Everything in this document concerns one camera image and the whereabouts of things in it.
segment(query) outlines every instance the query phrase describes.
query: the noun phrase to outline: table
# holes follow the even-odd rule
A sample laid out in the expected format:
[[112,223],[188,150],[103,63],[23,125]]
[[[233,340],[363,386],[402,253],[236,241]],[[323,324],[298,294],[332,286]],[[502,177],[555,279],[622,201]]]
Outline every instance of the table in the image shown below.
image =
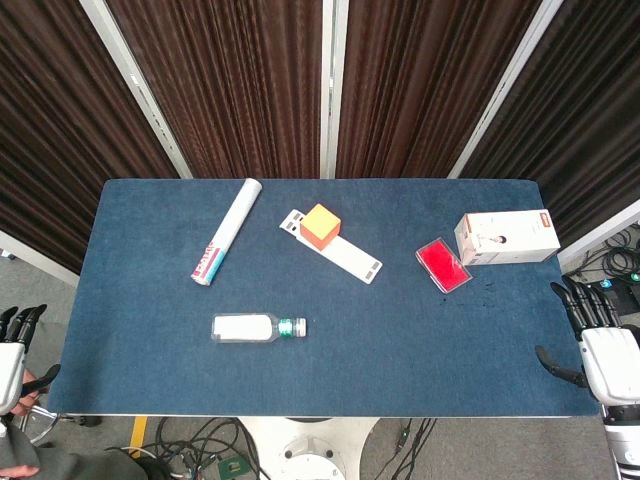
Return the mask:
[[[597,406],[534,345],[580,364],[560,271],[470,267],[444,295],[414,252],[476,211],[537,209],[522,180],[261,180],[210,287],[189,275],[242,180],[112,180],[103,191],[49,408],[84,414],[572,416]],[[384,264],[371,285],[278,225],[322,203]],[[306,339],[211,341],[222,312],[308,318]]]

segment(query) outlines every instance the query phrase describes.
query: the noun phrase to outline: plastic bottle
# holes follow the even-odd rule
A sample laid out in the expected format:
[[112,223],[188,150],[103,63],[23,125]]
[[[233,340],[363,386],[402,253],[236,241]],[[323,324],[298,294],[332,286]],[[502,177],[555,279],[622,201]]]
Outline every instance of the plastic bottle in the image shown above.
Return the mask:
[[305,318],[278,318],[271,313],[216,315],[211,328],[211,338],[218,343],[269,343],[280,337],[306,336]]

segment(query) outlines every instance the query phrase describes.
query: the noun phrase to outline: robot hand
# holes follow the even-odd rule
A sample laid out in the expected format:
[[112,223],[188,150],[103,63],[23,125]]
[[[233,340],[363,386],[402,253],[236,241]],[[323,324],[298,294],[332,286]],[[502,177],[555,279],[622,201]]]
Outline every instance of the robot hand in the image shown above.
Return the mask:
[[54,365],[40,379],[22,384],[25,358],[33,339],[36,324],[46,305],[22,310],[14,319],[18,307],[0,315],[0,416],[9,413],[21,397],[49,385],[60,370]]
[[598,290],[564,275],[567,288],[551,283],[578,341],[584,373],[559,367],[536,346],[538,360],[552,375],[590,388],[606,407],[640,404],[640,348],[632,332],[620,328],[615,307]]

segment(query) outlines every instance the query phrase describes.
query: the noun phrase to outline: dark curtain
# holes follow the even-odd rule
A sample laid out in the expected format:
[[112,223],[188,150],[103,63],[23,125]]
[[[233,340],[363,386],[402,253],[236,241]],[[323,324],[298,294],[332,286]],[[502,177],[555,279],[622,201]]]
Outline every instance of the dark curtain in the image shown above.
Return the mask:
[[317,177],[322,0],[109,0],[197,177]]
[[567,246],[640,198],[640,2],[565,0],[463,170],[540,184]]
[[0,229],[78,273],[106,180],[176,173],[76,2],[0,2]]
[[446,176],[539,0],[351,0],[336,176]]

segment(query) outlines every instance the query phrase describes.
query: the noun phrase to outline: yellow stripe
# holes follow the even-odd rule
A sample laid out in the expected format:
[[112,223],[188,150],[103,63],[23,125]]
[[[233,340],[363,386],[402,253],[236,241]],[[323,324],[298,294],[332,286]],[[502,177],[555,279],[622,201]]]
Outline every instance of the yellow stripe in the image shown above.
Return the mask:
[[[136,417],[133,422],[133,430],[131,431],[131,442],[129,446],[140,448],[144,444],[144,432],[147,429],[147,417]],[[140,452],[131,452],[133,458],[139,458]]]

